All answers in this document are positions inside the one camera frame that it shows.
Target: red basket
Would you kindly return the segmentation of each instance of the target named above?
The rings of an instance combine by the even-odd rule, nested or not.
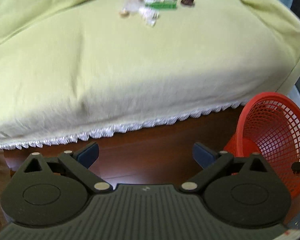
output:
[[[237,157],[261,153],[270,163],[291,197],[300,194],[300,176],[291,165],[300,161],[300,109],[278,93],[261,93],[244,107],[236,133],[224,150]]]

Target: wooden floor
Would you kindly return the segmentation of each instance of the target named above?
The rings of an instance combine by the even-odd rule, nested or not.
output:
[[[91,139],[100,148],[98,160],[90,170],[113,186],[117,183],[180,185],[197,174],[201,167],[192,158],[192,146],[202,142],[213,150],[222,150],[232,134],[242,111],[227,109],[198,119],[189,118],[174,125],[144,128],[111,138]],[[65,150],[76,151],[88,142],[5,151],[10,168],[17,170],[32,152],[56,156]],[[287,220],[300,210],[300,197],[291,207]]]

